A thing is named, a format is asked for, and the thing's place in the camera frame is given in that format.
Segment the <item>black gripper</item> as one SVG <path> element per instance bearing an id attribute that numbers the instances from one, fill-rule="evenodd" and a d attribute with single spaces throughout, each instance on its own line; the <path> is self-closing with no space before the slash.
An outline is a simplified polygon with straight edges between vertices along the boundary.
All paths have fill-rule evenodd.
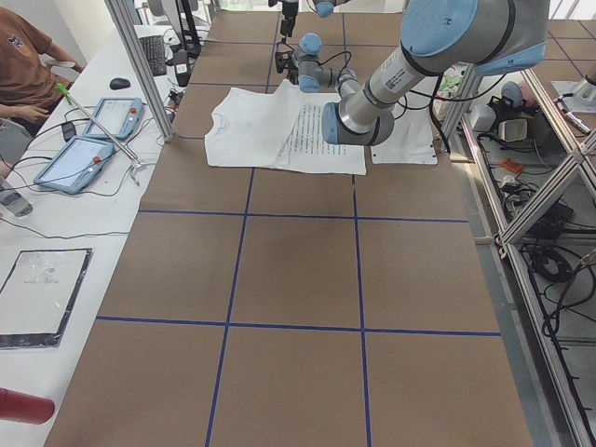
<path id="1" fill-rule="evenodd" d="M 299 70 L 293 60 L 293 52 L 288 51 L 287 55 L 285 56 L 285 69 L 286 69 L 286 78 L 290 82 L 297 82 L 299 76 Z"/>

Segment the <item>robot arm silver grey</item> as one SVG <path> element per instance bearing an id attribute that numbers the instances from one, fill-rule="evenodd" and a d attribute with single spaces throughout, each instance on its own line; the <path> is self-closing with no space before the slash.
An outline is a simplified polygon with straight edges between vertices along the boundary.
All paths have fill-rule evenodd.
<path id="1" fill-rule="evenodd" d="M 480 76 L 531 68 L 545 56 L 547 1 L 411 1 L 402 18 L 400 44 L 359 85 L 339 86 L 340 101 L 327 103 L 325 142 L 374 146 L 394 128 L 395 103 L 426 77 L 458 62 Z"/>
<path id="2" fill-rule="evenodd" d="M 349 51 L 341 51 L 321 61 L 322 39 L 316 33 L 304 34 L 296 47 L 287 42 L 293 36 L 299 13 L 298 1 L 269 1 L 269 7 L 281 4 L 281 38 L 276 42 L 274 63 L 276 72 L 285 75 L 303 93 L 318 93 L 322 88 L 340 91 L 343 84 L 358 81 L 356 73 L 348 67 Z"/>

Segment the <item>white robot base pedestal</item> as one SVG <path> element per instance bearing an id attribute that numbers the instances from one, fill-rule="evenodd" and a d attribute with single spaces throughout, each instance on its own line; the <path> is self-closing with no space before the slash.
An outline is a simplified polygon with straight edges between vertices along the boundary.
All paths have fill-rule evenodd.
<path id="1" fill-rule="evenodd" d="M 397 104 L 394 129 L 390 137 L 371 148 L 373 164 L 419 164 L 438 163 L 433 146 L 433 132 L 428 113 L 428 99 L 408 95 L 404 109 Z"/>

